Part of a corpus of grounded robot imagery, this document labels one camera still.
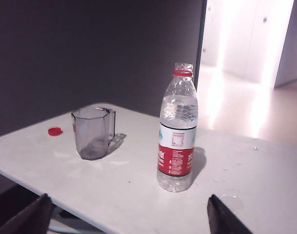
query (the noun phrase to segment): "white wall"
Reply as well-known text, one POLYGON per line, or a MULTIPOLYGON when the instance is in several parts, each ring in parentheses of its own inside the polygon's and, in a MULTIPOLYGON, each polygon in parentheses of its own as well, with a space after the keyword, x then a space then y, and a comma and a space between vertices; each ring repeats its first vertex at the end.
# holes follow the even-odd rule
POLYGON ((273 87, 292 3, 208 0, 201 63, 273 87))

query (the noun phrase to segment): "measuring cup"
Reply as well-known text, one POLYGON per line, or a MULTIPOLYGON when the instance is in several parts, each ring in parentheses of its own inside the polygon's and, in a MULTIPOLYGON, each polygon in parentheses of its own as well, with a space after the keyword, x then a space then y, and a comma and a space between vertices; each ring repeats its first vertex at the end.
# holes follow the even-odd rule
POLYGON ((82 159, 94 160, 108 153, 115 137, 116 112, 104 107, 84 107, 72 112, 76 149, 82 159))

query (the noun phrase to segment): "red label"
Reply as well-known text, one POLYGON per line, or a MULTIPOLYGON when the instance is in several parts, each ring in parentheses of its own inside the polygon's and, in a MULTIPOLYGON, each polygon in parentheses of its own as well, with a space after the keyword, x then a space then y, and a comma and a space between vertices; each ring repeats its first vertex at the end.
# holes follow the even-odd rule
POLYGON ((191 172, 193 149, 175 150, 159 145, 158 169, 171 176, 185 176, 191 172))

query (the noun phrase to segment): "white label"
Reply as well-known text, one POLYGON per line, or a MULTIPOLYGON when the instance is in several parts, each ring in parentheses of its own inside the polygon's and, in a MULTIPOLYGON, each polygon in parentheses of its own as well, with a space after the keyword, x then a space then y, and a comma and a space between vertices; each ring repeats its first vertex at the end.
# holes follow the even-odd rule
POLYGON ((176 150, 191 149, 194 147, 196 127, 191 129, 172 129, 160 123, 159 144, 176 150))

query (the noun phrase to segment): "bottle label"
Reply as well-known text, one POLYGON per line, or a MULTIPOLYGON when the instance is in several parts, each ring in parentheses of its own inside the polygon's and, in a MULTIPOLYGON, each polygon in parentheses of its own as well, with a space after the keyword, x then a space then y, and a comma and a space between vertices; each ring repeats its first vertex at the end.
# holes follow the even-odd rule
POLYGON ((171 176, 191 172, 196 126, 175 129, 160 124, 158 169, 171 176))

